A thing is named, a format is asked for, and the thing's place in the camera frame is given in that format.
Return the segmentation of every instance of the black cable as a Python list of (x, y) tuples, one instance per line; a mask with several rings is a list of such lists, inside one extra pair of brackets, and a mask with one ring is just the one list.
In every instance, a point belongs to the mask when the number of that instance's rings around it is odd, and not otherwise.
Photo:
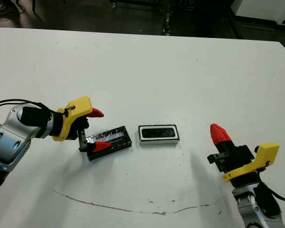
[(265, 188), (267, 188), (267, 189), (270, 191), (270, 193), (271, 193), (272, 195), (274, 195), (275, 197), (277, 197), (279, 200), (285, 201), (285, 198), (284, 198), (284, 197), (280, 196), (279, 194), (277, 194), (276, 192), (274, 192), (273, 190), (271, 190), (267, 185), (264, 184), (264, 182), (262, 182), (261, 177), (260, 177), (260, 171), (257, 171), (256, 174), (257, 174), (258, 180), (260, 181), (260, 184), (262, 184), (263, 186), (265, 186)]
[(21, 104), (27, 104), (27, 102), (23, 102), (23, 103), (3, 103), (3, 104), (0, 104), (0, 107), (3, 106), (3, 105), (21, 105)]
[(27, 104), (27, 103), (33, 104), (33, 105), (38, 106), (38, 107), (40, 107), (40, 108), (42, 108), (44, 110), (49, 111), (50, 113), (56, 113), (56, 112), (54, 112), (53, 110), (49, 109), (48, 107), (46, 107), (44, 104), (42, 104), (40, 102), (37, 103), (37, 102), (32, 102), (32, 101), (24, 100), (24, 99), (7, 99), (7, 100), (2, 100), (2, 101), (0, 101), (0, 106), (8, 105), (8, 104), (10, 104), (9, 103), (10, 101), (19, 101), (19, 102), (23, 102), (23, 104)]
[[(1, 4), (0, 7), (2, 7), (4, 5), (4, 3), (2, 1), (0, 1), (0, 4)], [(22, 5), (20, 5), (18, 2), (16, 2), (16, 4), (21, 8), (22, 12), (12, 13), (12, 14), (10, 14), (10, 16), (20, 15), (20, 14), (25, 13), (27, 11), (26, 8)], [(5, 17), (0, 19), (0, 21), (8, 21), (8, 20), (9, 20), (9, 18), (5, 18)]]

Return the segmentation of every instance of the brown stain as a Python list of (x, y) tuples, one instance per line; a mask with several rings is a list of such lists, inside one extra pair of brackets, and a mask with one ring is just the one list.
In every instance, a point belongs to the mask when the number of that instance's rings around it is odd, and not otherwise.
[(115, 207), (110, 207), (110, 206), (105, 206), (105, 205), (101, 205), (101, 204), (96, 204), (96, 203), (93, 203), (93, 202), (86, 202), (86, 201), (82, 201), (82, 200), (79, 200), (79, 199), (75, 199), (73, 197), (70, 197), (68, 195), (65, 195), (65, 194), (62, 194), (60, 192), (57, 192), (55, 190), (53, 190), (55, 193), (61, 195), (61, 196), (64, 196), (64, 197), (67, 197), (68, 199), (70, 200), (75, 200), (76, 202), (80, 202), (80, 203), (84, 203), (84, 204), (89, 204), (89, 205), (93, 205), (93, 206), (96, 206), (96, 207), (101, 207), (101, 208), (109, 208), (109, 209), (115, 209), (115, 210), (121, 210), (121, 211), (126, 211), (126, 212), (132, 212), (131, 210), (126, 210), (126, 209), (122, 209), (122, 208), (115, 208)]
[(179, 212), (181, 212), (181, 211), (183, 211), (183, 210), (192, 209), (192, 208), (197, 208), (197, 206), (183, 208), (183, 209), (180, 209), (180, 210), (177, 210), (177, 211), (173, 212), (173, 214), (179, 213)]
[(63, 197), (66, 197), (68, 198), (69, 200), (74, 200), (76, 202), (79, 202), (79, 203), (84, 203), (84, 204), (88, 204), (88, 205), (92, 205), (92, 206), (96, 206), (96, 207), (101, 207), (101, 208), (108, 208), (108, 209), (114, 209), (114, 210), (119, 210), (119, 211), (124, 211), (124, 212), (131, 212), (131, 213), (140, 213), (140, 214), (152, 214), (152, 215), (167, 215), (167, 214), (176, 214), (176, 213), (179, 213), (181, 211), (184, 211), (184, 210), (188, 210), (188, 209), (194, 209), (194, 208), (199, 208), (199, 207), (208, 207), (208, 206), (211, 206), (210, 204), (204, 204), (204, 205), (200, 205), (200, 206), (192, 206), (192, 207), (186, 207), (186, 208), (183, 208), (183, 209), (180, 209), (180, 210), (177, 210), (177, 211), (174, 211), (174, 212), (166, 212), (166, 211), (163, 211), (163, 212), (143, 212), (143, 211), (133, 211), (133, 210), (127, 210), (127, 209), (123, 209), (123, 208), (116, 208), (116, 207), (111, 207), (111, 206), (106, 206), (106, 205), (102, 205), (102, 204), (96, 204), (96, 203), (93, 203), (93, 202), (86, 202), (86, 201), (83, 201), (83, 200), (79, 200), (79, 199), (75, 199), (73, 197), (70, 197), (68, 195), (65, 195), (63, 193), (60, 193), (56, 190), (53, 190), (53, 192), (55, 192), (56, 194), (60, 195), (60, 196), (63, 196)]
[(152, 212), (154, 215), (167, 215), (167, 212), (163, 211), (162, 213), (159, 212)]

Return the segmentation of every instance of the white cabinet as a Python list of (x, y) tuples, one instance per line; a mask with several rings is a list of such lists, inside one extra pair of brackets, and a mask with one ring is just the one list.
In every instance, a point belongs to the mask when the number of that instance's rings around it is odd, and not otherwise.
[(231, 6), (237, 16), (274, 20), (285, 24), (285, 0), (235, 0)]

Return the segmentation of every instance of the white tabletop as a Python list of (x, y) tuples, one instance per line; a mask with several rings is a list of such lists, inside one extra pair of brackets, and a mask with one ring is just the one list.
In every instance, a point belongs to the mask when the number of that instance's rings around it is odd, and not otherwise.
[[(133, 146), (89, 163), (78, 141), (33, 140), (0, 188), (0, 228), (244, 227), (207, 161), (211, 123), (251, 150), (280, 144), (262, 178), (285, 197), (280, 43), (0, 28), (0, 100), (57, 109), (84, 95), (105, 114), (86, 134), (125, 125)], [(177, 146), (141, 147), (138, 126), (162, 123), (177, 125)]]

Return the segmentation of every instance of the dark floor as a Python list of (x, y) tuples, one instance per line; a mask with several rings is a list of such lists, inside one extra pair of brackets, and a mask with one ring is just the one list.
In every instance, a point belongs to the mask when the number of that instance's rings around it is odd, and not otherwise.
[[(203, 9), (195, 5), (193, 11), (173, 11), (171, 36), (271, 40), (279, 41), (285, 47), (284, 30), (262, 22), (234, 18), (218, 1), (206, 7), (204, 0), (201, 2)], [(32, 0), (19, 3), (26, 12), (3, 18), (0, 27), (162, 35), (166, 17), (161, 7), (118, 3), (112, 9), (109, 0), (66, 0), (66, 3), (62, 0), (36, 0), (36, 14), (32, 12)]]

